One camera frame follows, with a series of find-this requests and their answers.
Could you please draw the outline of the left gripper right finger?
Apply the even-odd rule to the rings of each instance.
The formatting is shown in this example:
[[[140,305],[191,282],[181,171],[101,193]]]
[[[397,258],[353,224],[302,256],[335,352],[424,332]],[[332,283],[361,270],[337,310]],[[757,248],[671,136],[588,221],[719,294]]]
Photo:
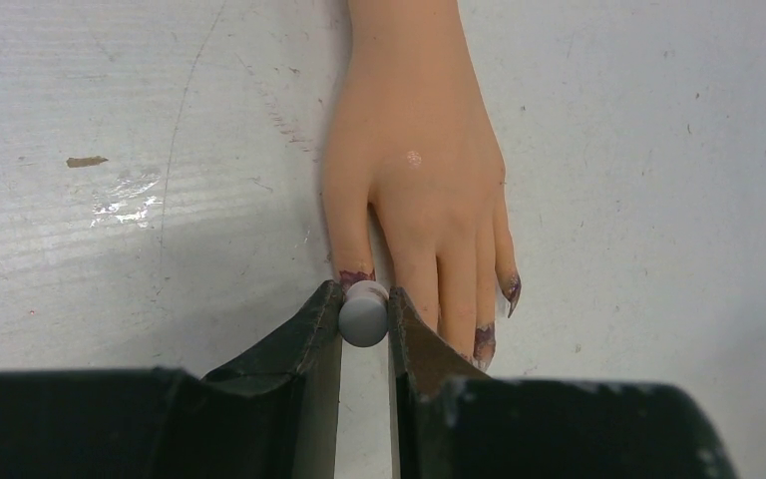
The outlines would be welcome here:
[[[489,376],[388,300],[397,478],[732,478],[711,422],[680,388]]]

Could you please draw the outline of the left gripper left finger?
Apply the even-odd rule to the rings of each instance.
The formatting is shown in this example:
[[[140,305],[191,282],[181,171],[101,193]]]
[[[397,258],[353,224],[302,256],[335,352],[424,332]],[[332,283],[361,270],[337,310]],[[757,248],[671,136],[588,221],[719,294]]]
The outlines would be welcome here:
[[[181,369],[0,371],[0,478],[330,478],[342,288],[195,377]]]

